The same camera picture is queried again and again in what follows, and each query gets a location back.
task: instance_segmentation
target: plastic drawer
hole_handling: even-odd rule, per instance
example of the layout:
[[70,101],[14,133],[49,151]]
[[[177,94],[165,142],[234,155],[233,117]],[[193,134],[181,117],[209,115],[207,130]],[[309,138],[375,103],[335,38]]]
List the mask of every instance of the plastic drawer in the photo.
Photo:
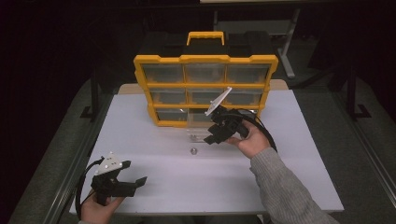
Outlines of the plastic drawer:
[[225,65],[223,63],[187,63],[186,79],[194,83],[220,83],[224,81]]
[[233,89],[225,98],[226,105],[259,105],[263,89]]
[[183,68],[179,63],[142,64],[148,82],[183,82]]
[[189,127],[202,127],[201,124],[204,124],[205,126],[210,126],[212,120],[210,119],[211,116],[207,116],[205,114],[207,109],[202,109],[202,108],[190,108],[189,109]]
[[158,120],[186,121],[187,109],[158,108],[156,109]]
[[187,89],[190,104],[210,105],[210,101],[218,98],[223,89]]
[[182,105],[186,104],[186,91],[182,88],[149,89],[154,104]]
[[227,82],[230,83],[260,83],[267,76],[269,64],[238,63],[227,65]]

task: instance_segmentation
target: gray knit sweater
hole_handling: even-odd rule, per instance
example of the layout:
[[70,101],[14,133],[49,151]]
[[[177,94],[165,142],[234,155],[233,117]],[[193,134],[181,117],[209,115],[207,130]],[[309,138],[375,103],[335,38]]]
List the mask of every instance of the gray knit sweater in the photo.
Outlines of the gray knit sweater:
[[250,164],[262,204],[275,224],[338,223],[318,207],[303,183],[272,148],[254,156]]

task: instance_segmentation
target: organizer handle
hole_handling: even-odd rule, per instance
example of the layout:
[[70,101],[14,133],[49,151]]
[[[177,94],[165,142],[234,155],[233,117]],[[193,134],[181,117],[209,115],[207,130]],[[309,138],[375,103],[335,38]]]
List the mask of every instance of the organizer handle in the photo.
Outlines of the organizer handle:
[[224,45],[224,33],[222,31],[189,32],[187,46],[192,38],[221,38],[221,45]]

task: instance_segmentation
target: tabletop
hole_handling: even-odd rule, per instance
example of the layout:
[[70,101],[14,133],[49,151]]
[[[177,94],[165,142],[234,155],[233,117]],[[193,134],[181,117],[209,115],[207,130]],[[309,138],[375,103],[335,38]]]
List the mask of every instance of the tabletop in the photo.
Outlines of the tabletop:
[[[344,210],[292,91],[270,91],[261,114],[283,162],[300,178],[321,209]],[[197,148],[192,155],[191,149]],[[260,214],[265,211],[249,160],[225,143],[193,143],[186,129],[157,127],[143,94],[116,95],[90,163],[113,151],[131,167],[119,181],[146,185],[126,198],[117,213],[131,216]],[[90,190],[87,174],[82,195]]]

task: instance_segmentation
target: small metal part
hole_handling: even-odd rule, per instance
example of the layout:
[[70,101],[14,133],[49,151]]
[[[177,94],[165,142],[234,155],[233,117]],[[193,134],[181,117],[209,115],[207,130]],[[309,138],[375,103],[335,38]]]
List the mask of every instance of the small metal part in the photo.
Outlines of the small metal part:
[[191,153],[192,155],[196,155],[196,154],[198,153],[198,149],[197,149],[196,147],[193,147],[193,148],[190,150],[190,153]]

